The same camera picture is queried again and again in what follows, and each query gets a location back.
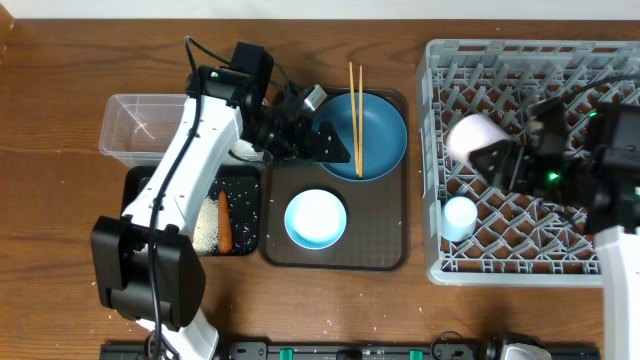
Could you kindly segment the pink cup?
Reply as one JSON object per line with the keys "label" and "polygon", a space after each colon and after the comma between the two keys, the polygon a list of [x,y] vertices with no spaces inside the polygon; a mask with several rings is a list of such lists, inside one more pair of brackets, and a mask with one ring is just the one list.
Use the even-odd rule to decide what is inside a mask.
{"label": "pink cup", "polygon": [[462,118],[448,130],[446,146],[454,160],[467,162],[472,151],[509,138],[489,117],[473,114]]}

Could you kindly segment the light blue cup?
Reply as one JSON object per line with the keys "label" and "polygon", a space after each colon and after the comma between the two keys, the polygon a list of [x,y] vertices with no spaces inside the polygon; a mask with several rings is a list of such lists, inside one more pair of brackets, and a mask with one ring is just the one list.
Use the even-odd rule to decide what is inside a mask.
{"label": "light blue cup", "polygon": [[474,233],[478,210],[467,197],[456,196],[447,201],[442,210],[442,236],[453,243],[459,243]]}

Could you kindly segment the light blue rice bowl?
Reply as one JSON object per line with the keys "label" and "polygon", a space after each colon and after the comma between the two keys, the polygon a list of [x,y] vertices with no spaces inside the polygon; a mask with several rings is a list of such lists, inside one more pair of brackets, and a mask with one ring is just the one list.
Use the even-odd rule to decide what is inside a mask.
{"label": "light blue rice bowl", "polygon": [[322,250],[333,246],[345,233],[347,210],[340,198],[322,189],[305,190],[285,209],[284,227],[299,247]]}

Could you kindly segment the orange carrot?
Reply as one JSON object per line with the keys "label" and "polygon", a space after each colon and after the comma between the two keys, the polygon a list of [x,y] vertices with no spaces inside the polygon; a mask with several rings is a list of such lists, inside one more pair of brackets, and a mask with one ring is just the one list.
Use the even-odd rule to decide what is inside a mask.
{"label": "orange carrot", "polygon": [[218,195],[218,249],[223,255],[232,251],[233,239],[229,203],[227,195],[221,191]]}

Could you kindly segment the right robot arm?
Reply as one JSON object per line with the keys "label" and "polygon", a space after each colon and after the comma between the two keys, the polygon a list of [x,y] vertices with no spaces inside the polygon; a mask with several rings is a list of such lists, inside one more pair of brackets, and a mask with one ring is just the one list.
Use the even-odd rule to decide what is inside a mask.
{"label": "right robot arm", "polygon": [[567,153],[569,134],[560,99],[535,106],[538,141],[524,145],[491,119],[458,122],[462,160],[501,190],[584,208],[604,291],[609,359],[639,356],[639,110],[600,104],[588,116],[584,157]]}

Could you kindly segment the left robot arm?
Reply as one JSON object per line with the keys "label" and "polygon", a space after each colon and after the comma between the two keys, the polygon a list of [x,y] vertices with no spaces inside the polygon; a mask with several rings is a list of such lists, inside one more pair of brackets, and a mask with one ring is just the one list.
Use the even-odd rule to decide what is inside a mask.
{"label": "left robot arm", "polygon": [[312,127],[326,95],[291,81],[275,107],[263,100],[275,62],[240,42],[219,66],[193,64],[179,127],[160,164],[118,218],[101,216],[91,234],[101,304],[149,321],[146,359],[211,359],[218,331],[200,308],[206,275],[191,238],[218,170],[240,140],[275,158],[346,163],[333,125]]}

